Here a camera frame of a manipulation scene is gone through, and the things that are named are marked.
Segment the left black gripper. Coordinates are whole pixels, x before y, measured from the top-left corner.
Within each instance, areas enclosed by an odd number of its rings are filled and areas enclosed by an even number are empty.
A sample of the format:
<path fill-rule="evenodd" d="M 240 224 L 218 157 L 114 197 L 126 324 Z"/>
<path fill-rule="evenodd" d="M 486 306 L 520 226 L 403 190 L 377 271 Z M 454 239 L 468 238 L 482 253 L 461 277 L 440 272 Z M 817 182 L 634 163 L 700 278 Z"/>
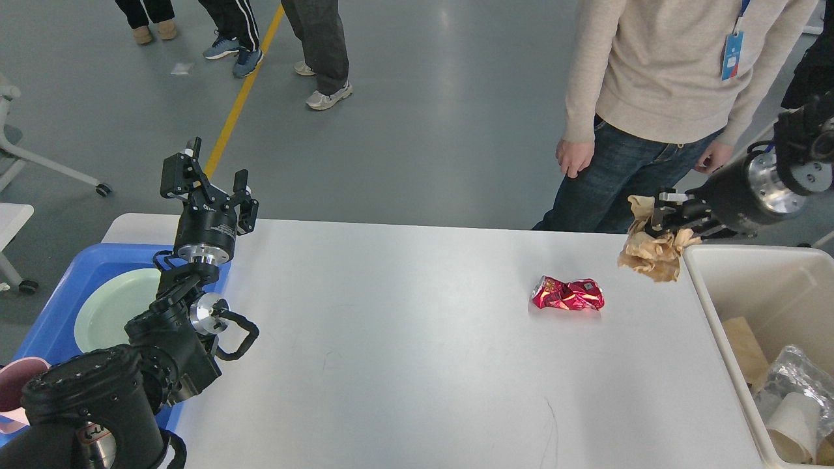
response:
<path fill-rule="evenodd" d="M 225 210 L 206 205 L 209 180 L 199 164 L 200 148 L 201 139 L 195 137 L 185 149 L 165 158 L 159 195 L 184 200 L 173 244 L 175 256 L 188 263 L 221 265 L 235 256 L 237 235 L 254 231 L 259 201 L 248 187 L 248 170 L 241 169 L 235 173 Z"/>

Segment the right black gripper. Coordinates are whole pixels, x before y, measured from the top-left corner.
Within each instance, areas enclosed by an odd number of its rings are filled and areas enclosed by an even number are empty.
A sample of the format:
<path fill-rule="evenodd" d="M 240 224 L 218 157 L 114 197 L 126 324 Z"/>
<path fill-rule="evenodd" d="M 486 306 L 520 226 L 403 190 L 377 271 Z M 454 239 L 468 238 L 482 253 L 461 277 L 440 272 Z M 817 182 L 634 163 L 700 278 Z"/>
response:
<path fill-rule="evenodd" d="M 691 193 L 659 188 L 654 216 L 670 216 L 658 225 L 647 223 L 646 234 L 659 238 L 690 229 L 701 238 L 751 236 L 760 229 L 800 214 L 809 196 L 809 165 L 780 160 L 774 152 L 754 151 L 717 172 Z M 694 218 L 706 205 L 706 215 Z"/>

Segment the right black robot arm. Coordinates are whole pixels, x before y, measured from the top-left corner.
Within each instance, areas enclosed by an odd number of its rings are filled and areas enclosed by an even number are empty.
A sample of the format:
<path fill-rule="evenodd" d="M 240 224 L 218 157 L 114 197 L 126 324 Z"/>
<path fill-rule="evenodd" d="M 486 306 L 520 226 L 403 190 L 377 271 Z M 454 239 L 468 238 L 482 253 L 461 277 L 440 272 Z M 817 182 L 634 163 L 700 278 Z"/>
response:
<path fill-rule="evenodd" d="M 652 237 L 691 229 L 701 238 L 753 236 L 795 218 L 832 185 L 832 93 L 779 115 L 768 141 L 748 146 L 696 189 L 661 188 L 644 231 Z"/>

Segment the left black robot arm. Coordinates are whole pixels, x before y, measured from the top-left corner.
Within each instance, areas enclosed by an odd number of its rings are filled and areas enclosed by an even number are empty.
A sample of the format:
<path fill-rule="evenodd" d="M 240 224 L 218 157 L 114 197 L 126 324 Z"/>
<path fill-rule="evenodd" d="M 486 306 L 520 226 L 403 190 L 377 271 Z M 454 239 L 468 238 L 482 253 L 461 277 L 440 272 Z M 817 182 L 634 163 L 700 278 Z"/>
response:
<path fill-rule="evenodd" d="M 159 427 L 163 407 L 196 397 L 238 360 L 259 328 L 205 287 L 233 259 L 239 235 L 254 230 L 259 202 L 248 172 L 232 193 L 199 164 L 201 140 L 164 160 L 159 193 L 184 208 L 171 250 L 152 256 L 154 300 L 123 327 L 128 344 L 78 354 L 23 384 L 29 427 L 2 448 L 3 468 L 184 467 L 181 437 Z"/>

